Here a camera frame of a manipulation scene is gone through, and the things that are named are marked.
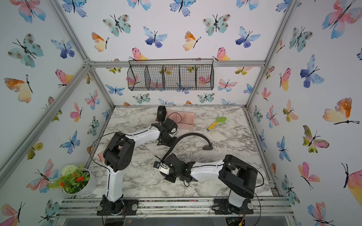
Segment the potted artificial flower plant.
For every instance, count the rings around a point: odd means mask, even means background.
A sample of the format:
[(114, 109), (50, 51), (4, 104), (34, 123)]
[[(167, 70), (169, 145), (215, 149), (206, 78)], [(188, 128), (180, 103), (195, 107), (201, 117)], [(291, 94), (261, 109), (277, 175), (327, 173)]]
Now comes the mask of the potted artificial flower plant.
[(82, 165), (67, 165), (61, 176), (48, 184), (51, 189), (61, 189), (68, 195), (88, 196), (97, 187), (96, 177)]

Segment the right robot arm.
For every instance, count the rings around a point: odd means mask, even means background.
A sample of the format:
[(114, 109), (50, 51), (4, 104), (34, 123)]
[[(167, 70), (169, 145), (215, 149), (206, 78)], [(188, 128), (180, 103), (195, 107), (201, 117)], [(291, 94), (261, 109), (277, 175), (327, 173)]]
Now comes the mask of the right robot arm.
[(164, 161), (156, 161), (153, 168), (157, 169), (165, 180), (174, 183), (177, 179), (185, 186), (190, 182), (201, 182), (218, 179), (231, 191), (227, 199), (215, 198), (212, 210), (216, 215), (249, 215), (253, 214), (251, 200), (255, 195), (256, 181), (259, 171), (250, 164), (233, 155), (226, 155), (223, 160), (213, 163), (181, 161), (171, 154)]

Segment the pink compartment storage tray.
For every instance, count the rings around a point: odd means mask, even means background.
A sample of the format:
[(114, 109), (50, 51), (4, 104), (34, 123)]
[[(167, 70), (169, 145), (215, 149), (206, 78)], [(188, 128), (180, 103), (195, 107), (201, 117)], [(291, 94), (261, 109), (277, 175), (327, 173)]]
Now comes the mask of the pink compartment storage tray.
[(167, 110), (166, 118), (173, 120), (180, 130), (193, 131), (194, 129), (194, 113)]

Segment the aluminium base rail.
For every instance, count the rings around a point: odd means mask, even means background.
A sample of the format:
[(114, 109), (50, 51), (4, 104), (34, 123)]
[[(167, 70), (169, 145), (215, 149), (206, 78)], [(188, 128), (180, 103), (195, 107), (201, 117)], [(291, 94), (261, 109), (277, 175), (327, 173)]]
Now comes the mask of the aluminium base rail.
[[(65, 199), (57, 213), (59, 218), (106, 217), (101, 213), (100, 198)], [(127, 218), (151, 217), (243, 217), (294, 215), (289, 201), (285, 197), (261, 196), (252, 199), (249, 204), (233, 213), (227, 207), (225, 197), (182, 197), (182, 198), (124, 198)]]

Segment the black belt coil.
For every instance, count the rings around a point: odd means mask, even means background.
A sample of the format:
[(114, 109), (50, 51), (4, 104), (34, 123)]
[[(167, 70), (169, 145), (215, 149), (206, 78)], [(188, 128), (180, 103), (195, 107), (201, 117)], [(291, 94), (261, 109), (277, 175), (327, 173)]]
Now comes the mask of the black belt coil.
[[(165, 160), (171, 154), (176, 153), (176, 149), (180, 145), (181, 152), (186, 153), (186, 150), (189, 151), (211, 151), (213, 150), (212, 142), (204, 135), (200, 133), (187, 133), (177, 138), (176, 142), (169, 150), (165, 153), (165, 155), (161, 158), (161, 160)], [(202, 176), (205, 178), (209, 178), (208, 174), (213, 175), (213, 171), (217, 168), (215, 163), (199, 163), (196, 162), (191, 169), (191, 176), (196, 179), (197, 181), (201, 180), (201, 176), (197, 176), (197, 170), (205, 169), (206, 173), (202, 173)], [(183, 182), (186, 187), (189, 186), (190, 183)]]

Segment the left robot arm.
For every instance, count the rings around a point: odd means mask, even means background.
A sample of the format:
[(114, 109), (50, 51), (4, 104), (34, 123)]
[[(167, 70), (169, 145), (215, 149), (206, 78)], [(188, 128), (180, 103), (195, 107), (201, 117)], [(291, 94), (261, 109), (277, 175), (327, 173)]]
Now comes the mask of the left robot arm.
[(117, 216), (126, 214), (123, 201), (123, 177), (125, 169), (130, 165), (134, 149), (151, 141), (171, 147), (177, 140), (173, 133), (177, 124), (167, 118), (164, 122), (153, 123), (149, 128), (125, 134), (114, 133), (104, 153), (104, 168), (107, 170), (107, 190), (97, 208), (98, 216)]

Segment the green yellow toy shovel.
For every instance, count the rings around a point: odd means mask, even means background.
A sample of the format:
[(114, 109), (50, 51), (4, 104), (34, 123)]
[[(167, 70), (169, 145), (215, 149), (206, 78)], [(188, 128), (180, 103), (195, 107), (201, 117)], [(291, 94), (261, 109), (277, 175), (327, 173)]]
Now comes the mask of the green yellow toy shovel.
[(215, 122), (213, 124), (211, 124), (208, 128), (207, 131), (212, 130), (218, 123), (224, 123), (227, 120), (226, 117), (218, 117), (216, 118)]

